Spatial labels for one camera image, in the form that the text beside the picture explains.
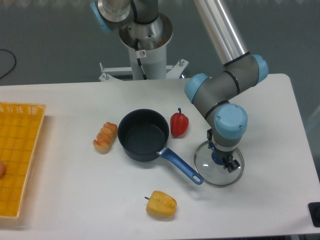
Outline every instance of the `bread roll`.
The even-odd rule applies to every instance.
[[[99,152],[106,154],[115,141],[117,133],[118,126],[111,122],[106,122],[97,134],[96,139],[93,140],[93,146]]]

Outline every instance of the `blue joint cap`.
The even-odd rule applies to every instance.
[[[186,94],[191,103],[193,103],[196,92],[200,88],[201,84],[207,78],[208,76],[206,74],[199,73],[190,78],[190,80],[186,83],[184,87],[184,93]]]
[[[252,55],[252,57],[255,58],[259,67],[259,78],[258,78],[258,82],[256,83],[258,84],[268,76],[269,67],[267,62],[262,58],[262,56],[255,54],[255,55]]]
[[[246,111],[236,104],[222,105],[214,116],[214,126],[225,139],[235,140],[242,137],[247,129]]]
[[[111,30],[108,28],[108,26],[105,24],[104,20],[102,19],[102,17],[100,16],[100,13],[97,9],[97,6],[95,4],[95,2],[92,2],[90,4],[91,9],[95,15],[95,18],[98,20],[100,27],[102,28],[102,30],[106,33],[111,33]]]

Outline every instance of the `pot handle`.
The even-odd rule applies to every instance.
[[[164,147],[158,154],[173,163],[178,167],[185,175],[187,175],[195,184],[202,184],[204,178],[197,173],[191,166],[189,166],[185,161],[183,161],[174,151],[170,148]]]

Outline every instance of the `hole in handle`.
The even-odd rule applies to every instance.
[[[198,183],[201,182],[201,179],[197,175],[192,176],[194,180],[196,180]]]

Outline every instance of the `saucepan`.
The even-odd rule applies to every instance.
[[[128,113],[118,127],[118,138],[125,153],[133,160],[149,162],[158,157],[169,160],[200,185],[204,178],[167,148],[169,126],[166,119],[151,109],[138,109]]]

